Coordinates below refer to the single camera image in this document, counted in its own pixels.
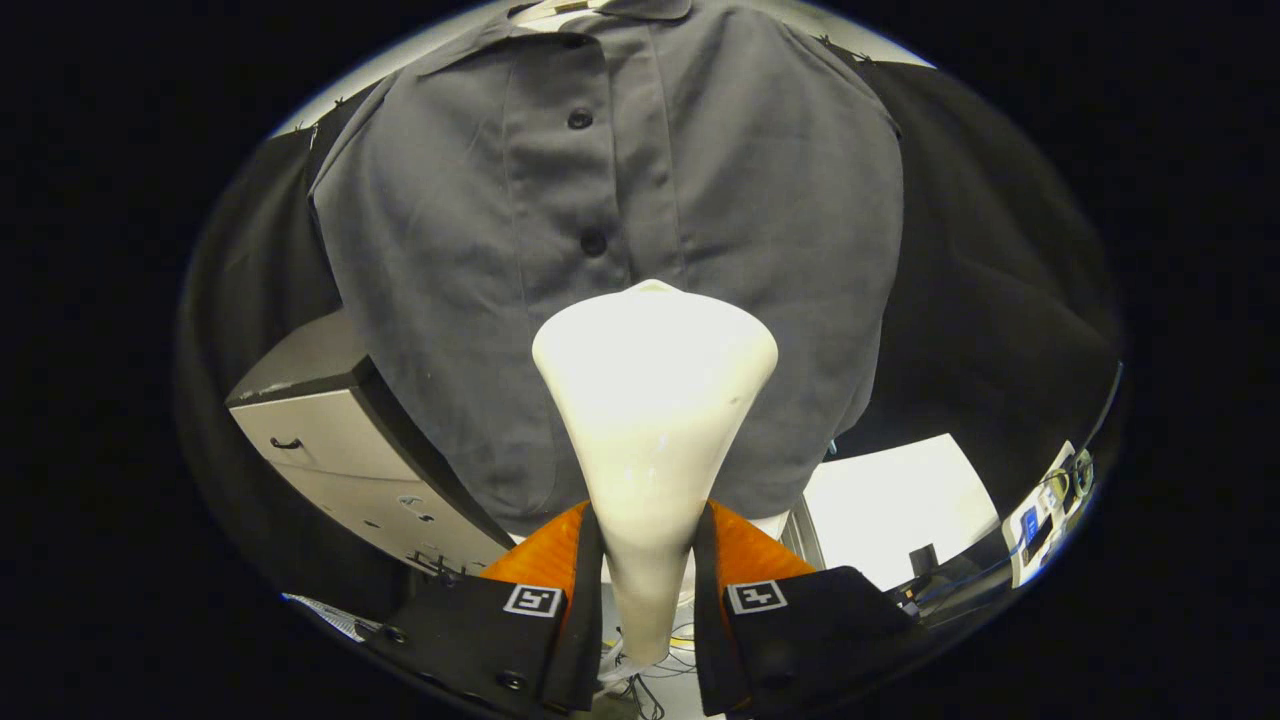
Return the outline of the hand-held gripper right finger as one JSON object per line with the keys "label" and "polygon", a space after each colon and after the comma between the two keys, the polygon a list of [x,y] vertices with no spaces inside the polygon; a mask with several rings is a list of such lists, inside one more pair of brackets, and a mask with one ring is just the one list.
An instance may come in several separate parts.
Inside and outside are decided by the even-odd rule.
{"label": "hand-held gripper right finger", "polygon": [[692,556],[709,716],[829,714],[916,659],[914,616],[863,574],[818,570],[721,503],[707,503]]}

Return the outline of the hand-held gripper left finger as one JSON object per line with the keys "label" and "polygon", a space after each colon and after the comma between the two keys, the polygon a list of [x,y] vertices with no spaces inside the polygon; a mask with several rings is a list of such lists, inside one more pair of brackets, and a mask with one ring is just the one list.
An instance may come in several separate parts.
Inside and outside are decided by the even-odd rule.
{"label": "hand-held gripper left finger", "polygon": [[602,656],[604,550],[593,506],[577,503],[485,571],[426,582],[366,648],[466,717],[586,711]]}

